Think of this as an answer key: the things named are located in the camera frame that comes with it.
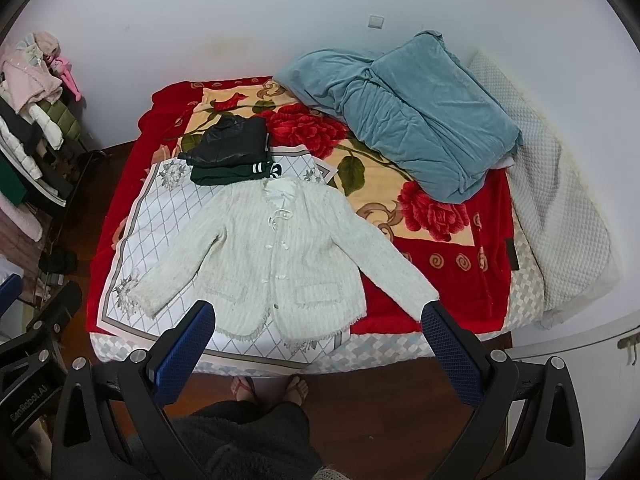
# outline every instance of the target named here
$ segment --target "metal screw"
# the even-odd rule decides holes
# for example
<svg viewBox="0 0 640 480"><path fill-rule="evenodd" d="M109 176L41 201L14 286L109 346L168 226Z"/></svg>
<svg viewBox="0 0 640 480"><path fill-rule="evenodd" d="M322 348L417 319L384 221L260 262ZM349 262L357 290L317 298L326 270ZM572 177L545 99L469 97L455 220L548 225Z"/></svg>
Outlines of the metal screw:
<svg viewBox="0 0 640 480"><path fill-rule="evenodd" d="M144 361L146 357L146 352L144 350L134 350L131 352L129 359L131 359L134 363L139 363Z"/></svg>
<svg viewBox="0 0 640 480"><path fill-rule="evenodd" d="M86 364L86 359L84 357L76 357L73 363L71 363L71 366L74 370L79 370L81 368L84 368L85 364Z"/></svg>
<svg viewBox="0 0 640 480"><path fill-rule="evenodd" d="M557 370L562 370L564 368L564 361L562 361L562 359L559 357L553 356L551 358L551 365Z"/></svg>
<svg viewBox="0 0 640 480"><path fill-rule="evenodd" d="M491 359L493 359L497 363L503 363L507 360L507 354L505 354L502 350L491 350L489 354Z"/></svg>

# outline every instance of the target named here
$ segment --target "jacket sleeve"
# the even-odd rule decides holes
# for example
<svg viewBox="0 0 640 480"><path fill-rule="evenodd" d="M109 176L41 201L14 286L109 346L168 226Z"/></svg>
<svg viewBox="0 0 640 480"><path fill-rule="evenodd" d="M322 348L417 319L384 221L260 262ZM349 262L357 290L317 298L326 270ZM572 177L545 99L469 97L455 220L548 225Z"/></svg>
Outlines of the jacket sleeve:
<svg viewBox="0 0 640 480"><path fill-rule="evenodd" d="M178 235L159 261L128 294L133 305L154 318L196 275L204 257L225 230L229 188L212 197Z"/></svg>
<svg viewBox="0 0 640 480"><path fill-rule="evenodd" d="M373 283L415 320L438 291L380 229L356 215L340 191L327 186L324 211L332 239Z"/></svg>
<svg viewBox="0 0 640 480"><path fill-rule="evenodd" d="M60 127L36 103L27 103L26 108L30 117L42 128L47 142L54 150L59 150L64 141Z"/></svg>

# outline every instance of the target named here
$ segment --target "blue blanket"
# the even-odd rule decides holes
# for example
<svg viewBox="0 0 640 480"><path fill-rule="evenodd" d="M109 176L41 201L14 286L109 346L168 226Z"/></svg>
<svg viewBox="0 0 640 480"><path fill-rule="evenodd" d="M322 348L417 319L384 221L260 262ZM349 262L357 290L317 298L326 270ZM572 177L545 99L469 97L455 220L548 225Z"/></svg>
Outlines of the blue blanket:
<svg viewBox="0 0 640 480"><path fill-rule="evenodd" d="M323 49L274 78L407 170L435 200L461 203L520 142L520 130L442 41L421 32L387 54Z"/></svg>

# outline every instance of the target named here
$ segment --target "white patterned sheet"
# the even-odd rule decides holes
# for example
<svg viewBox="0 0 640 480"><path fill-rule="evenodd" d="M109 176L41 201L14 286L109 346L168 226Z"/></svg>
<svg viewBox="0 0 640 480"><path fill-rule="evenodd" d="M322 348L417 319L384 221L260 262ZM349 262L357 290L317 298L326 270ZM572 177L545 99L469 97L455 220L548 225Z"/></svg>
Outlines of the white patterned sheet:
<svg viewBox="0 0 640 480"><path fill-rule="evenodd" d="M480 339L490 339L500 333L540 320L545 307L544 283L538 264L522 232L518 219L514 219L514 244L520 270L511 273L511 294L508 313L502 330L480 335ZM343 335L334 342L334 348L326 347L322 354L307 365L302 365L305 374L347 372L361 368L388 365L418 357L433 356L430 346L422 333L410 334L367 334ZM124 360L136 348L149 348L151 338L91 333L92 346L101 361ZM283 366L273 367L264 362L238 362L231 359L212 360L203 356L195 372L218 375L246 375L269 377L291 374L296 370Z"/></svg>

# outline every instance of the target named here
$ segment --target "black clothing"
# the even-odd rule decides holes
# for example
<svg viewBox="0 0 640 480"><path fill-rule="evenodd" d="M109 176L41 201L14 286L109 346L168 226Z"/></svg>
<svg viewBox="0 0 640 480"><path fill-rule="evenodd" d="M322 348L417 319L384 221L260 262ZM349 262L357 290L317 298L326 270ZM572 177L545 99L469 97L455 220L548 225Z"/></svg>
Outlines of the black clothing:
<svg viewBox="0 0 640 480"><path fill-rule="evenodd" d="M74 185L44 162L40 155L34 154L33 160L40 168L42 179L58 192L58 196L62 200L67 200L74 192Z"/></svg>
<svg viewBox="0 0 640 480"><path fill-rule="evenodd" d="M36 146L42 138L42 128L38 123L29 124L20 115L15 113L4 99L0 97L0 116L4 119L6 127L13 136L20 140L24 153L33 155Z"/></svg>
<svg viewBox="0 0 640 480"><path fill-rule="evenodd" d="M267 160L267 126L262 117L223 115L206 129L200 143L178 154L189 166L232 168Z"/></svg>
<svg viewBox="0 0 640 480"><path fill-rule="evenodd" d="M322 467L309 441L308 418L292 402L260 416L252 402L224 400L172 424L212 480L310 480ZM139 438L129 446L133 465L160 479Z"/></svg>

